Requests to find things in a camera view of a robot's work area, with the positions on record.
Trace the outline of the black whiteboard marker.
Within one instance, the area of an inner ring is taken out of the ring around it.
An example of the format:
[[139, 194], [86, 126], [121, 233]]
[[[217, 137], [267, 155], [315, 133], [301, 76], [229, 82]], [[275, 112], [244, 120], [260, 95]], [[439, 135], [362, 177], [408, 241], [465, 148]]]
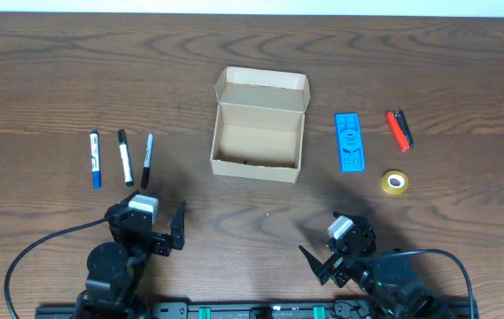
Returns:
[[134, 177], [129, 157], [127, 136], [124, 129], [120, 129], [117, 132], [120, 150], [120, 159], [124, 173], [124, 181], [127, 186], [132, 186], [134, 184]]

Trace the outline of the yellow tape roll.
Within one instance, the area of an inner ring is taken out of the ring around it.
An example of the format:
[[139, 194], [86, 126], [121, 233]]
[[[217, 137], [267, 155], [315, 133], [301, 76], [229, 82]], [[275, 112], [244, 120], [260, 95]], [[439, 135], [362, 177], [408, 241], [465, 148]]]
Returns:
[[381, 180], [381, 187], [384, 192], [399, 196], [403, 194], [409, 185], [407, 176], [398, 170], [390, 170], [384, 174]]

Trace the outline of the blue plastic rectangular block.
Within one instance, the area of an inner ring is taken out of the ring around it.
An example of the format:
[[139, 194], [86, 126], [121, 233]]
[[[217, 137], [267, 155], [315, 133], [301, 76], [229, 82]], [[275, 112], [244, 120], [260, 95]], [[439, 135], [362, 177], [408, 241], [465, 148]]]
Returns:
[[340, 170], [359, 173], [365, 170], [361, 125], [357, 113], [336, 113], [335, 129]]

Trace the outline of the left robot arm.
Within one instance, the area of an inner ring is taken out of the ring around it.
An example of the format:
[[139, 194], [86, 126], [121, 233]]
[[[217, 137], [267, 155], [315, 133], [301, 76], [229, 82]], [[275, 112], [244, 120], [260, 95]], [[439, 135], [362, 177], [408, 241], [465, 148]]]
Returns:
[[77, 298], [74, 318], [151, 318], [149, 302], [137, 293], [153, 254], [169, 256], [185, 244], [182, 202], [170, 232], [152, 230], [159, 201], [134, 191], [105, 213], [113, 241], [95, 247], [87, 259], [85, 291]]

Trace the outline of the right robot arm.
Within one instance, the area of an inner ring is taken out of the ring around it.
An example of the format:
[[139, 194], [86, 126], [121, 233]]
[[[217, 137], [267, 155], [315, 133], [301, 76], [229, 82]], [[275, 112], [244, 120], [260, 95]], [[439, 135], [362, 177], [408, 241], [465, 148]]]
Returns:
[[377, 252], [376, 234], [367, 218], [338, 212], [333, 216], [327, 229], [330, 257], [325, 262], [299, 248], [320, 284], [332, 281], [342, 288], [355, 282], [374, 303], [370, 314], [383, 318], [454, 317], [448, 303], [425, 288], [407, 257]]

